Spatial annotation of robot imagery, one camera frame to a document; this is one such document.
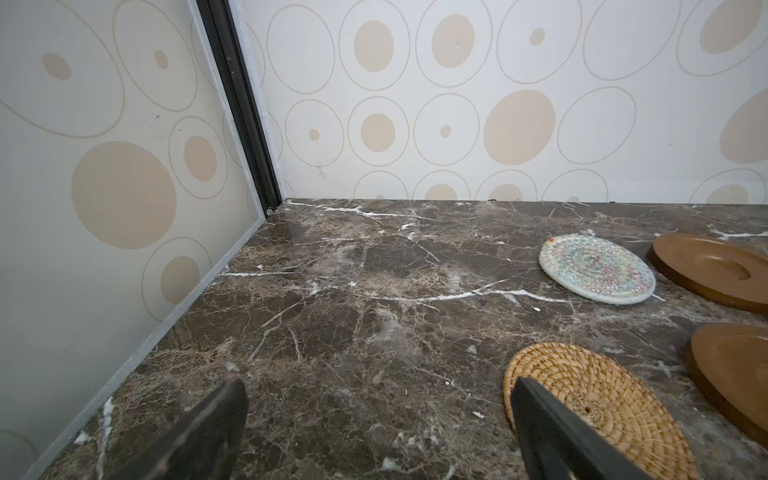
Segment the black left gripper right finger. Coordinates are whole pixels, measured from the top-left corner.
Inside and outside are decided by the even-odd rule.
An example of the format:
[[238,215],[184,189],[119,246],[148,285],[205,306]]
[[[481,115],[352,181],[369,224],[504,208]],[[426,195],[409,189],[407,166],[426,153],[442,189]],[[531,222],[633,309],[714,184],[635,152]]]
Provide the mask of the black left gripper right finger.
[[510,405],[529,478],[649,477],[536,380],[518,378]]

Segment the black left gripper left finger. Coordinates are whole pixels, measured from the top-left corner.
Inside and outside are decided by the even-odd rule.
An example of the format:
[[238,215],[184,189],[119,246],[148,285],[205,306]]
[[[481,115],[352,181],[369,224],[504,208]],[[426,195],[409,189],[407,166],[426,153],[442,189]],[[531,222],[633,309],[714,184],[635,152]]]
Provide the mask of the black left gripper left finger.
[[120,468],[114,479],[228,479],[249,409],[244,382],[229,373],[162,437]]

